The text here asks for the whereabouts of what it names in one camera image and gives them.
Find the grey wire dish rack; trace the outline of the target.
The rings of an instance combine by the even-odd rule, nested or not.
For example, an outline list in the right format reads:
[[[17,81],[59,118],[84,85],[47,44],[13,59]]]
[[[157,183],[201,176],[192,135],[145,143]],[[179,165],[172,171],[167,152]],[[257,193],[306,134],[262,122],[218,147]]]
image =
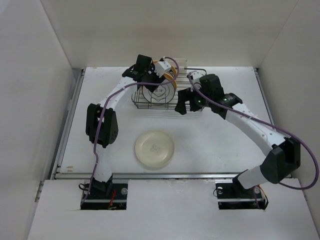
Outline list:
[[[178,91],[189,88],[190,82],[187,78],[187,75],[192,71],[198,71],[203,75],[207,74],[207,71],[204,68],[187,68],[187,74],[179,74],[175,80],[176,83],[176,92],[173,99],[166,104],[152,104],[148,102],[142,93],[142,86],[138,88],[138,90],[131,96],[132,103],[138,109],[156,109],[156,110],[174,110],[178,101]]]

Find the white plate green rim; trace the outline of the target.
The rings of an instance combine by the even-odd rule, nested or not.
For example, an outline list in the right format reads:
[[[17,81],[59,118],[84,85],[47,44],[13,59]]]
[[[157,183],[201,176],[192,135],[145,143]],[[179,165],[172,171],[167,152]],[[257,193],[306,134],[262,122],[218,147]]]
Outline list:
[[[153,92],[147,89],[145,86],[142,87],[143,97],[152,104],[163,105],[169,103],[175,96],[176,93],[176,82],[165,80],[164,85],[158,86]]]

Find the yellow shallow plate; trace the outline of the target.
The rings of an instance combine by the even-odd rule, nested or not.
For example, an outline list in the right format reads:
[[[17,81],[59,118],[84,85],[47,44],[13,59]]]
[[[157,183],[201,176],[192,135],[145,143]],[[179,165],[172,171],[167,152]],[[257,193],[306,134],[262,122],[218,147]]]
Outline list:
[[[159,84],[164,83],[166,80],[169,82],[174,79],[173,75],[170,73],[164,73],[162,76],[158,76],[155,72],[148,72],[145,76],[142,77],[141,82],[144,83],[144,87],[146,87],[150,92],[154,92]]]

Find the cream shallow plate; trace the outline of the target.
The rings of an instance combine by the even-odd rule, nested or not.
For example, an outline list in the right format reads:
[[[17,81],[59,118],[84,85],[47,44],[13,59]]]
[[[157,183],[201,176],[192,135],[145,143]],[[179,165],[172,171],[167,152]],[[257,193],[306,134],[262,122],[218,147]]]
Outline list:
[[[175,143],[164,131],[148,130],[138,136],[134,151],[141,164],[150,169],[160,169],[171,161],[175,152]]]

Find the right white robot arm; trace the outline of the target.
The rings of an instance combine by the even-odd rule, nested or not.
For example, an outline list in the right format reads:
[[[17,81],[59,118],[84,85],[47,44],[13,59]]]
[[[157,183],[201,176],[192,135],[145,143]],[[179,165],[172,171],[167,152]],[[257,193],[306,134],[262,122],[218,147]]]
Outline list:
[[[176,112],[185,115],[186,102],[189,102],[192,112],[210,108],[240,129],[265,155],[261,165],[234,177],[231,190],[235,196],[243,197],[251,188],[267,182],[278,184],[300,167],[300,143],[260,123],[237,95],[224,92],[217,75],[192,71],[187,78],[191,86],[178,91]]]

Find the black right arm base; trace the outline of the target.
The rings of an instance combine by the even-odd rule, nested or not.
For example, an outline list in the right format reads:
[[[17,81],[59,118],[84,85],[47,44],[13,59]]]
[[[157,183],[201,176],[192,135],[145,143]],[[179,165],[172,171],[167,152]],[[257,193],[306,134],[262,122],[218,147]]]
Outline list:
[[[213,194],[219,210],[266,210],[269,200],[261,187],[239,189],[230,181],[216,181]]]

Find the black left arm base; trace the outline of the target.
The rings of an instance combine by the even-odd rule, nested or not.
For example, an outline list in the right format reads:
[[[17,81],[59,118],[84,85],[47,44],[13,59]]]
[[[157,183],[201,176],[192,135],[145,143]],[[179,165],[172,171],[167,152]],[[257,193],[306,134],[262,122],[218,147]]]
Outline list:
[[[80,183],[82,190],[80,201],[81,210],[119,211],[127,209],[128,182],[107,182],[93,179],[92,183]]]

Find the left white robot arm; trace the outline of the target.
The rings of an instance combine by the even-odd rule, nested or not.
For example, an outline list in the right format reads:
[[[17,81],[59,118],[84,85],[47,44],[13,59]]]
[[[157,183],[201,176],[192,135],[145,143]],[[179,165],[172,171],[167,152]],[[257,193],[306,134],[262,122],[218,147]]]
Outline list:
[[[88,190],[100,198],[111,195],[112,186],[108,181],[112,178],[111,167],[98,151],[113,144],[118,136],[119,127],[116,109],[128,100],[139,87],[146,87],[154,92],[166,80],[165,73],[172,65],[164,58],[157,62],[149,56],[139,54],[135,64],[127,68],[121,75],[119,83],[100,103],[91,103],[87,107],[85,133],[93,144],[95,164],[90,177]]]

